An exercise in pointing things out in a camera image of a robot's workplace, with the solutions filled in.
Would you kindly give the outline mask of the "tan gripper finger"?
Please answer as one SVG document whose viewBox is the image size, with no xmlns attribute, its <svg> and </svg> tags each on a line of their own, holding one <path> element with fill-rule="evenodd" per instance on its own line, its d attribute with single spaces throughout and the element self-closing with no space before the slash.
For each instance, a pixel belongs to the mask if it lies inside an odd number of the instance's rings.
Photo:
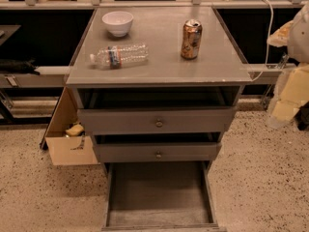
<svg viewBox="0 0 309 232">
<path fill-rule="evenodd" d="M 293 23 L 294 22 L 290 20 L 284 25 L 282 25 L 279 29 L 277 29 L 267 38 L 267 43 L 275 47 L 286 46 L 288 43 L 290 29 Z"/>
<path fill-rule="evenodd" d="M 281 72 L 274 97 L 267 109 L 267 124 L 274 129 L 288 125 L 300 108 L 309 102 L 309 64 Z"/>
</svg>

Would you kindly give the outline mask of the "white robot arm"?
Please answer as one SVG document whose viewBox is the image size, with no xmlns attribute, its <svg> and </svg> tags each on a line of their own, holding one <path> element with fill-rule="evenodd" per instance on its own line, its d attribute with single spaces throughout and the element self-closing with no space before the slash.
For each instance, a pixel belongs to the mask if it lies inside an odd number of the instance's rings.
<svg viewBox="0 0 309 232">
<path fill-rule="evenodd" d="M 299 65 L 282 71 L 275 85 L 274 97 L 268 107 L 267 123 L 281 128 L 290 123 L 300 108 L 309 102 L 309 3 L 272 35 L 267 43 L 288 49 L 290 59 Z"/>
</svg>

